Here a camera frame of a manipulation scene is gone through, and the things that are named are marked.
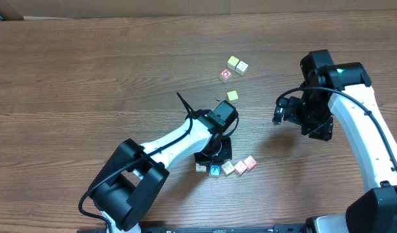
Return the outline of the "yellow K wooden block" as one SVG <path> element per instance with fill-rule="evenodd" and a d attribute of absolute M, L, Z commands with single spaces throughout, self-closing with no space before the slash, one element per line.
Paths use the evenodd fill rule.
<path fill-rule="evenodd" d="M 233 164 L 230 161 L 225 162 L 221 166 L 222 171 L 224 172 L 225 175 L 230 175 L 235 171 L 235 168 Z"/>

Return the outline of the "blue T wooden block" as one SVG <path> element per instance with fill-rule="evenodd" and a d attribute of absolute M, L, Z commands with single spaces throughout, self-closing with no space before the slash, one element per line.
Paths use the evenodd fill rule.
<path fill-rule="evenodd" d="M 209 175 L 212 177 L 219 177 L 221 173 L 221 167 L 217 164 L 212 164 L 209 166 Z"/>

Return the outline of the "wooden block B and brush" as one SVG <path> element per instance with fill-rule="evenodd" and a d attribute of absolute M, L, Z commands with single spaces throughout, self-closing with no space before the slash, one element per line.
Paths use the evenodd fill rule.
<path fill-rule="evenodd" d="M 196 163 L 195 170 L 196 172 L 207 172 L 207 167 Z"/>

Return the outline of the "red drawing wooden block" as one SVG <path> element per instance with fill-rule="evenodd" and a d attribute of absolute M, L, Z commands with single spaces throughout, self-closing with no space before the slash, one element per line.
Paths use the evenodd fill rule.
<path fill-rule="evenodd" d="M 241 176 L 246 170 L 247 170 L 247 165 L 245 165 L 245 163 L 243 161 L 239 161 L 235 166 L 234 166 L 234 170 L 235 173 L 238 176 Z"/>

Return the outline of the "red M wooden block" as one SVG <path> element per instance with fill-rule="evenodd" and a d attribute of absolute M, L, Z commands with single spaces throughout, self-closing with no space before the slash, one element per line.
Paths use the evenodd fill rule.
<path fill-rule="evenodd" d="M 246 165 L 248 171 L 252 170 L 257 165 L 257 161 L 252 156 L 244 159 L 243 163 Z"/>

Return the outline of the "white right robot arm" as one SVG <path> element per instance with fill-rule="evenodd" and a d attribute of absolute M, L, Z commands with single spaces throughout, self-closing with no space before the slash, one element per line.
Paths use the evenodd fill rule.
<path fill-rule="evenodd" d="M 302 135 L 328 141 L 340 123 L 363 179 L 364 194 L 342 214 L 309 217 L 295 232 L 397 232 L 397 143 L 378 108 L 372 81 L 359 62 L 336 65 L 328 50 L 300 61 L 297 88 L 276 100 L 275 125 L 289 121 Z"/>

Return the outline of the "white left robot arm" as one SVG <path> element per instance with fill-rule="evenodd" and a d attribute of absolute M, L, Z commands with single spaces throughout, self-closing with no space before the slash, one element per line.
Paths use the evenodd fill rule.
<path fill-rule="evenodd" d="M 107 224 L 107 232 L 129 232 L 138 226 L 154 203 L 171 168 L 193 155 L 195 162 L 212 168 L 232 157 L 231 132 L 238 123 L 236 108 L 227 101 L 214 110 L 197 111 L 187 105 L 185 122 L 152 142 L 123 141 L 88 188 Z"/>

